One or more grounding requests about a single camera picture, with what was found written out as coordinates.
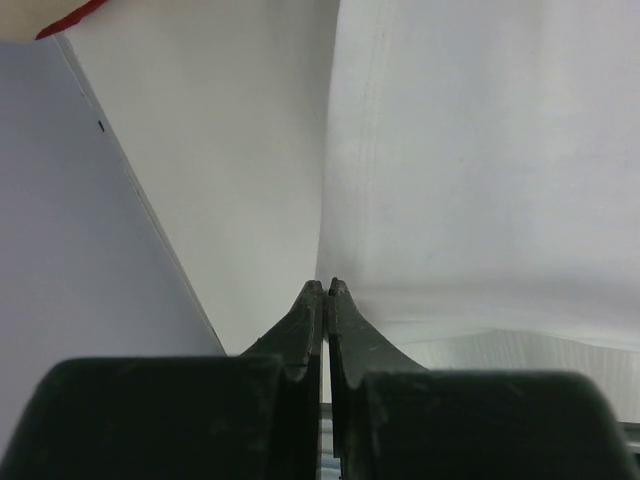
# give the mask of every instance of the white fabric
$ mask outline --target white fabric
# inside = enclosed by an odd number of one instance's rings
[[[337,12],[337,0],[114,0],[65,32],[230,355],[315,272]]]
[[[640,421],[640,2],[342,0],[318,276],[427,366]]]

